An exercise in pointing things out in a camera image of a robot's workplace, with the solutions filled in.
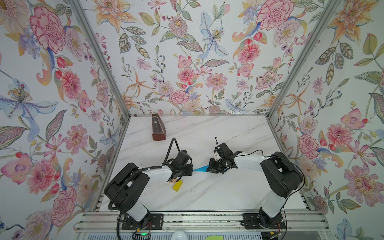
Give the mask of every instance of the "white round object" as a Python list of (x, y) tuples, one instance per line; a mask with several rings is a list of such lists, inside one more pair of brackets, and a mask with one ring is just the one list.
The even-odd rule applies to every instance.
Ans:
[(179, 230), (172, 234), (170, 240), (188, 240), (188, 236), (184, 231)]

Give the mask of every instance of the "brown wooden metronome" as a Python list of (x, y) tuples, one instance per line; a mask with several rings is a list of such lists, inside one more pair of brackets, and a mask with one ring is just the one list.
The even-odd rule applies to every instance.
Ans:
[(152, 138), (154, 141), (166, 139), (166, 128), (158, 114), (152, 114)]

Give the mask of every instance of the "marble tabletop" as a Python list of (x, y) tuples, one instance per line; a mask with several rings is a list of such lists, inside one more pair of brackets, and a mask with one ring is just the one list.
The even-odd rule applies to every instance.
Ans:
[[(151, 117), (132, 117), (110, 179), (130, 162), (144, 167), (160, 165), (173, 137), (180, 149), (187, 150), (192, 157), (193, 169), (209, 164), (216, 146), (215, 137), (233, 152), (251, 153), (261, 149), (268, 156), (279, 151), (264, 116), (163, 116), (161, 119), (167, 139), (153, 141)], [(169, 158), (176, 155), (174, 144)], [(258, 210), (270, 191), (265, 175), (250, 169), (230, 169), (224, 175), (194, 171), (193, 176), (183, 177), (182, 181), (178, 192), (169, 182), (147, 185), (139, 200), (150, 211)], [(108, 202), (105, 197), (101, 212), (108, 211)], [(300, 194), (293, 194), (285, 208), (304, 209)]]

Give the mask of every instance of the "floral wallpaper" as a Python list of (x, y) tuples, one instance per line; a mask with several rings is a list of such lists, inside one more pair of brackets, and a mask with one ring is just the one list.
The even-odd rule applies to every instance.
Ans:
[(326, 3), (81, 2), (133, 114), (265, 114)]
[(339, 240), (384, 238), (383, 8), (342, 1), (272, 117)]
[(71, 239), (126, 117), (66, 0), (0, 0), (0, 39), (0, 239)]

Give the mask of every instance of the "blue triangular object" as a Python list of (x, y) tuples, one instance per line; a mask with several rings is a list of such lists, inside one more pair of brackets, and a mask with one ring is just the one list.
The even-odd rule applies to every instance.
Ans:
[(198, 168), (198, 169), (195, 169), (194, 172), (195, 171), (197, 171), (197, 172), (206, 172), (208, 167), (209, 167), (209, 165), (201, 167), (201, 168)]

